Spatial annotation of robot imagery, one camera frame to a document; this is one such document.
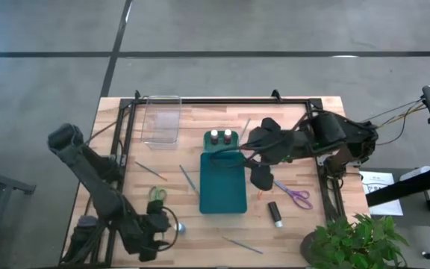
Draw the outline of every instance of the transparent box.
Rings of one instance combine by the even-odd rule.
[[[175,149],[180,113],[180,96],[149,96],[141,141],[151,149]]]

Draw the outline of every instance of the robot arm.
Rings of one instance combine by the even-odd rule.
[[[305,114],[290,130],[282,130],[275,120],[265,118],[260,127],[250,132],[248,142],[240,148],[253,150],[245,166],[252,169],[251,181],[257,188],[272,188],[269,166],[280,162],[322,158],[325,175],[339,178],[348,163],[367,161],[376,146],[377,126],[371,122],[356,123],[330,111],[315,112],[316,116]],[[256,155],[260,161],[253,159]]]
[[[172,245],[155,241],[157,232],[170,228],[169,219],[160,200],[149,202],[146,214],[138,214],[129,201],[110,184],[121,180],[119,166],[114,160],[103,158],[89,148],[78,127],[62,125],[48,136],[49,149],[65,163],[89,191],[98,215],[99,226],[112,226],[120,234],[125,250],[129,254],[140,253],[142,262],[156,258],[157,252]],[[91,247],[84,247],[67,263],[84,262]]]

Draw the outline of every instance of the wooden tabletop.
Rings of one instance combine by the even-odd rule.
[[[321,98],[324,109],[344,114],[341,98]],[[104,128],[116,119],[120,98],[102,98],[96,115],[93,132]],[[313,158],[294,161],[292,164],[279,164],[272,169],[276,180],[294,190],[311,193],[310,201],[314,208],[304,210],[297,207],[286,193],[274,187],[257,199],[258,189],[249,181],[250,172],[246,170],[246,191],[248,211],[245,214],[201,214],[199,198],[189,186],[179,168],[181,164],[199,188],[200,155],[203,151],[203,134],[211,129],[232,129],[239,134],[248,119],[251,119],[241,143],[246,142],[248,131],[261,124],[264,117],[272,117],[283,129],[290,129],[305,113],[304,105],[182,105],[178,145],[174,150],[150,150],[141,143],[145,105],[137,106],[134,132],[132,134],[128,172],[125,175],[123,194],[139,213],[145,213],[147,194],[150,187],[158,185],[166,189],[168,197],[165,206],[171,208],[187,231],[178,237],[175,246],[158,253],[156,260],[141,263],[138,255],[128,255],[124,250],[119,234],[114,247],[113,266],[131,267],[272,267],[306,266],[299,254],[299,245],[316,226],[325,225],[320,186]],[[113,139],[114,128],[108,129],[91,141],[90,146],[100,155],[108,155]],[[147,172],[134,161],[156,170],[168,181]],[[344,179],[341,190],[346,215],[354,221],[355,213],[369,214],[361,180],[356,175]],[[89,194],[84,186],[78,189],[75,207],[71,218],[65,249],[69,246],[72,229],[79,217],[84,214]],[[267,203],[276,201],[284,226],[280,229],[269,215]],[[89,214],[96,213],[91,208]],[[174,232],[165,234],[171,241]],[[222,236],[242,242],[260,250],[259,254],[230,243]],[[105,255],[105,245],[101,257]]]

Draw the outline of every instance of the teal tray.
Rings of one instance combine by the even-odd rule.
[[[200,212],[203,214],[246,213],[246,183],[241,152],[221,152],[214,162],[211,152],[200,156]]]
[[[212,141],[210,139],[210,131],[206,132],[203,135],[203,151],[204,152],[215,152],[217,150],[225,149],[230,146],[237,146],[238,145],[238,134],[235,131],[231,131],[231,142],[230,144],[225,144],[223,142],[223,134],[225,131],[218,131],[218,143],[216,145],[212,144]]]

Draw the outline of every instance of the concrete floor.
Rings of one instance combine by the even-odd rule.
[[[0,52],[110,52],[125,0],[0,0]],[[121,51],[430,51],[430,0],[134,0]],[[14,193],[0,268],[55,265],[77,181],[46,146],[61,123],[90,135],[109,58],[0,58],[0,173],[37,184]],[[430,57],[119,59],[109,96],[342,96],[363,120],[415,100]],[[366,167],[430,165],[421,111]],[[400,125],[380,132],[390,140]],[[401,228],[411,267],[430,268],[430,231]]]

